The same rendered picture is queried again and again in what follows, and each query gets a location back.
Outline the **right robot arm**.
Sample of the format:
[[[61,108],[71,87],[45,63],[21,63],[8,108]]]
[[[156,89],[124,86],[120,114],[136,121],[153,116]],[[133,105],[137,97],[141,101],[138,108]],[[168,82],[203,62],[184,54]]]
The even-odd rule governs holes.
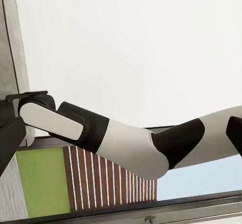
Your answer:
[[[230,116],[242,106],[214,112],[160,133],[130,126],[63,101],[58,110],[47,90],[7,95],[0,100],[0,122],[15,118],[13,100],[25,125],[48,132],[99,155],[146,180],[168,170],[193,166],[239,152],[226,134]]]

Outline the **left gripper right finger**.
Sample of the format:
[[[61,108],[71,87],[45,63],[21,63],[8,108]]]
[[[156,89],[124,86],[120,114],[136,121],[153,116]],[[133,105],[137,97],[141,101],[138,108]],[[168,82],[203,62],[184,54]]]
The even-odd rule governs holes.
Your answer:
[[[226,134],[242,157],[242,118],[230,116]]]

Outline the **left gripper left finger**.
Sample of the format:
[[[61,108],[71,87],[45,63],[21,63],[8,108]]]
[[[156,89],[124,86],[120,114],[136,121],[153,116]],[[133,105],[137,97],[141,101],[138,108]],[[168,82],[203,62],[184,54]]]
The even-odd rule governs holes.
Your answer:
[[[0,176],[26,136],[22,116],[0,122]]]

